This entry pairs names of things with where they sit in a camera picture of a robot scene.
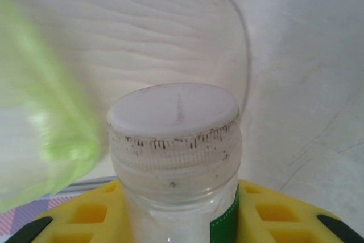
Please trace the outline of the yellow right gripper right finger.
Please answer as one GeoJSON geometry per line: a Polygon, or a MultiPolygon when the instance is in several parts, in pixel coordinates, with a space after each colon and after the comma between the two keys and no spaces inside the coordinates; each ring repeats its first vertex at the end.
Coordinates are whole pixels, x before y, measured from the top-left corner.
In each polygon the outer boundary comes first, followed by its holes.
{"type": "Polygon", "coordinates": [[[239,181],[238,242],[363,242],[339,217],[260,185],[239,181]]]}

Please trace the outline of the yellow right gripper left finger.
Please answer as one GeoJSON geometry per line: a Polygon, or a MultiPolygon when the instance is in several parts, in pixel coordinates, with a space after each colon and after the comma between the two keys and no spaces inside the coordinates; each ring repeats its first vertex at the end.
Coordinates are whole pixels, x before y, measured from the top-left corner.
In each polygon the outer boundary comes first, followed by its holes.
{"type": "Polygon", "coordinates": [[[8,239],[8,242],[133,241],[118,180],[41,213],[8,239]]]}

